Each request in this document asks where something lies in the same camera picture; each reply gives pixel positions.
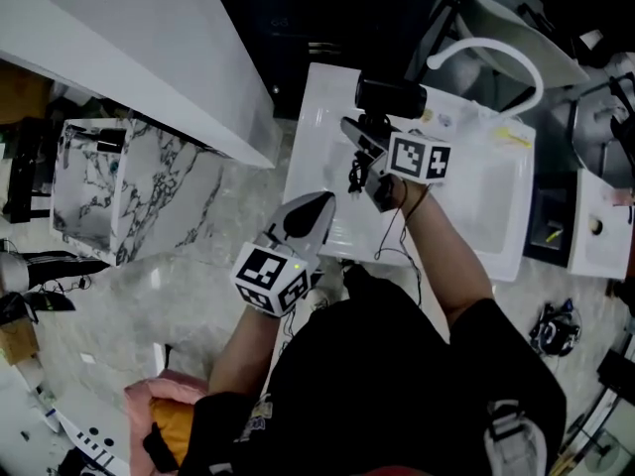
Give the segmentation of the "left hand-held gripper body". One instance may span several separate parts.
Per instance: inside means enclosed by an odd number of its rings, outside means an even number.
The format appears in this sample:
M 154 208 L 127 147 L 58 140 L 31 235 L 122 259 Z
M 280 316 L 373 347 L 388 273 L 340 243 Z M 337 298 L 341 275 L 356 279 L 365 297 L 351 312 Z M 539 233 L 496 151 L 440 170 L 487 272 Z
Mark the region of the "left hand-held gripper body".
M 240 297 L 256 310 L 281 318 L 305 298 L 323 276 L 318 251 L 323 231 L 294 238 L 272 225 L 243 245 L 230 274 Z

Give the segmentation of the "person's right forearm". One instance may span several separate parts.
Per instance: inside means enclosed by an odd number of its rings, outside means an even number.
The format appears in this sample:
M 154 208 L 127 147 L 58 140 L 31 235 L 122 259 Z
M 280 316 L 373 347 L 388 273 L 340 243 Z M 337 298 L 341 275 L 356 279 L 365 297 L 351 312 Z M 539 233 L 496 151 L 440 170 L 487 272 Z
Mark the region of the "person's right forearm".
M 427 186 L 396 179 L 393 201 L 419 254 L 431 289 L 449 326 L 470 307 L 492 299 L 479 259 L 451 224 Z

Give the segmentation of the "small cardboard box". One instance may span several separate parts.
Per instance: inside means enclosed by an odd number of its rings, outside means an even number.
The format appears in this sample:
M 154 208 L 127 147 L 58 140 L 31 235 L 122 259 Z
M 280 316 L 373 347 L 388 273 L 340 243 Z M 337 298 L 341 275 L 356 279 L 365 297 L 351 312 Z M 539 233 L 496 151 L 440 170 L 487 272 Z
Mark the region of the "small cardboard box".
M 36 332 L 29 317 L 0 325 L 0 356 L 10 366 L 30 359 L 39 351 Z

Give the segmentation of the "person's left forearm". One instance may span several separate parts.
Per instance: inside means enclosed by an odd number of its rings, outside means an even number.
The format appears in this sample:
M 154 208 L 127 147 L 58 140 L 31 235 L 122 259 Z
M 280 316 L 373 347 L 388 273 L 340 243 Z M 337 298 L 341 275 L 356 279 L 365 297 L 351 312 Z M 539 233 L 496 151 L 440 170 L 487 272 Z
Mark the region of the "person's left forearm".
M 215 360 L 208 393 L 260 396 L 269 375 L 281 319 L 247 305 Z

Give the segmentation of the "black metal frame table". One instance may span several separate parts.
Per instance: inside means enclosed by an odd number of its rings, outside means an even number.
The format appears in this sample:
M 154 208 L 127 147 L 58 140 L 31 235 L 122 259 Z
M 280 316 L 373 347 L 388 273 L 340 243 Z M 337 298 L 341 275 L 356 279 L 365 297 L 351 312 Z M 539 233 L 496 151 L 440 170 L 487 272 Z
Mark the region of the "black metal frame table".
M 17 149 L 2 210 L 11 224 L 49 216 L 59 138 L 48 119 L 25 118 L 17 131 Z

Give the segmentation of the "white curved faucet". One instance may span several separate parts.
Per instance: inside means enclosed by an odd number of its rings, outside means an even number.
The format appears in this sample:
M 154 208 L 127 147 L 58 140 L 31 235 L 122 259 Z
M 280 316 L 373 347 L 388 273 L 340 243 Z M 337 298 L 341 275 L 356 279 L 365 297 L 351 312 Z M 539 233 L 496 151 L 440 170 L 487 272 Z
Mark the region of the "white curved faucet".
M 512 59 L 519 62 L 529 72 L 535 83 L 534 94 L 522 103 L 519 103 L 507 110 L 504 110 L 502 113 L 499 113 L 498 116 L 500 118 L 511 118 L 513 116 L 520 115 L 526 111 L 531 110 L 540 103 L 545 91 L 545 84 L 540 72 L 533 64 L 533 62 L 523 53 L 500 41 L 486 38 L 469 38 L 459 40 L 442 52 L 428 56 L 426 60 L 426 66 L 429 69 L 438 70 L 446 60 L 448 60 L 450 57 L 454 56 L 458 52 L 475 48 L 490 49 L 511 57 Z

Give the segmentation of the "large open cardboard box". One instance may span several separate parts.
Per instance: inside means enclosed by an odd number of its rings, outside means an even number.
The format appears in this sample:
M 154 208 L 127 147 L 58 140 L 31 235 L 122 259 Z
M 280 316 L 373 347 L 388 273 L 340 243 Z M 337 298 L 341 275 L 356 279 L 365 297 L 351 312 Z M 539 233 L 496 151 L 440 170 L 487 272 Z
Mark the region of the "large open cardboard box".
M 0 61 L 0 125 L 44 118 L 52 86 L 47 77 Z

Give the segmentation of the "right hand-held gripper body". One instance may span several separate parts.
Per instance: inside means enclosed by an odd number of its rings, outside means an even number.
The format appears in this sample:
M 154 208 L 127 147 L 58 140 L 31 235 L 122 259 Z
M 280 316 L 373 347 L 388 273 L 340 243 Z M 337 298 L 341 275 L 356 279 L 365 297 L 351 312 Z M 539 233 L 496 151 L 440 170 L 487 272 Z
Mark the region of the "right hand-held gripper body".
M 438 138 L 393 132 L 388 148 L 369 167 L 365 192 L 380 212 L 391 210 L 396 179 L 418 184 L 445 180 L 451 144 Z

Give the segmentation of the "white panel black marks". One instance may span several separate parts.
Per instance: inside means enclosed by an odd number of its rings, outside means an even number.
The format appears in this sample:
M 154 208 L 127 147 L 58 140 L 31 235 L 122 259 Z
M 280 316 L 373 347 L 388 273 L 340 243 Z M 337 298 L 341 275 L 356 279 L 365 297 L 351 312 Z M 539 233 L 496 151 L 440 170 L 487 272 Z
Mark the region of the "white panel black marks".
M 68 390 L 55 402 L 64 431 L 85 455 L 112 476 L 131 476 L 125 415 L 91 393 Z

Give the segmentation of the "white sink basin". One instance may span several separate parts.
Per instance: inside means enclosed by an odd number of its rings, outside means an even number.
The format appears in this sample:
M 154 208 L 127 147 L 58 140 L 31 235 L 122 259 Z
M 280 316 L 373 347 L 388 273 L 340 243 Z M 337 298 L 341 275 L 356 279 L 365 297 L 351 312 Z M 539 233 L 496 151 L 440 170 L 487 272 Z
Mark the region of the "white sink basin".
M 355 146 L 341 132 L 340 120 L 358 118 L 354 92 L 356 69 L 312 63 L 309 68 L 283 199 L 318 190 L 336 196 L 336 212 L 324 256 L 406 266 L 398 248 L 414 249 L 400 236 L 403 217 L 381 213 L 367 194 L 348 193 Z M 426 116 L 391 119 L 401 131 L 417 129 L 452 144 L 447 178 L 432 194 L 454 228 L 477 255 L 489 278 L 516 279 L 527 234 L 534 178 L 533 128 L 514 119 L 484 130 L 472 122 L 476 104 L 428 88 Z M 508 127 L 527 138 L 532 148 L 497 138 Z

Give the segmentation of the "marble pattern cabinet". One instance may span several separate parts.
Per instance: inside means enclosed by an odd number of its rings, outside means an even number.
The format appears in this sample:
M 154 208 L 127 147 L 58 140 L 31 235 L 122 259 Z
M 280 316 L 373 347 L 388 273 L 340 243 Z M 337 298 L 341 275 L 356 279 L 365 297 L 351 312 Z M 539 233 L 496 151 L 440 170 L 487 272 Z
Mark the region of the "marble pattern cabinet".
M 120 154 L 97 151 L 103 128 L 125 128 Z M 139 119 L 72 119 L 61 131 L 51 234 L 120 267 L 209 235 L 227 159 Z

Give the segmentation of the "black office chair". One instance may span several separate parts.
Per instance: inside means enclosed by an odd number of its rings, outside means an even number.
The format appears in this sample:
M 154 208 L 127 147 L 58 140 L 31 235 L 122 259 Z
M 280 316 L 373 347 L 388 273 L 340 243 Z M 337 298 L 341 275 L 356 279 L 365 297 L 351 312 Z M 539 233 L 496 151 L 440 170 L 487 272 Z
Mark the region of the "black office chair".
M 544 15 L 579 42 L 579 61 L 602 68 L 617 54 L 635 55 L 635 0 L 540 0 Z

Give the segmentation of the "yellow cushion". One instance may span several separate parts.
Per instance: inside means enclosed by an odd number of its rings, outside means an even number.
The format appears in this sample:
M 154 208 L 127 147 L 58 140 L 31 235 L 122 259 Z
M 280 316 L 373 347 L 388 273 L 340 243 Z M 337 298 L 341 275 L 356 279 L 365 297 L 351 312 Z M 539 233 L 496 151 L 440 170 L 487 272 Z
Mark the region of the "yellow cushion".
M 169 399 L 153 398 L 150 401 L 150 411 L 159 429 L 163 441 L 174 456 L 178 466 L 186 458 L 193 420 L 194 407 Z

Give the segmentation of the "small yellow toy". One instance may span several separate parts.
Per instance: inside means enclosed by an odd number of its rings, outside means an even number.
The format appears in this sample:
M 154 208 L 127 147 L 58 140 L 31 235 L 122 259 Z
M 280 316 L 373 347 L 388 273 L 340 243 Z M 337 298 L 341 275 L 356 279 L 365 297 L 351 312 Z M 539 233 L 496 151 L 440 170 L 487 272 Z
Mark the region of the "small yellow toy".
M 515 145 L 519 145 L 525 147 L 527 149 L 532 148 L 532 143 L 525 137 L 516 135 L 510 128 L 508 127 L 499 127 L 495 131 L 495 135 L 497 138 L 509 141 L 510 143 L 514 143 Z

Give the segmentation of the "black pouch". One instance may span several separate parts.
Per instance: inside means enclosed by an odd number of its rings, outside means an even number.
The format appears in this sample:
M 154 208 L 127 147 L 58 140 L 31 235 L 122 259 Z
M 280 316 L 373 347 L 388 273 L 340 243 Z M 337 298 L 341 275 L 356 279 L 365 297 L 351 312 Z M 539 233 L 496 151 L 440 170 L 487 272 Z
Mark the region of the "black pouch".
M 143 439 L 143 447 L 160 473 L 179 470 L 179 464 L 163 440 L 161 431 L 155 422 L 152 424 L 150 433 Z

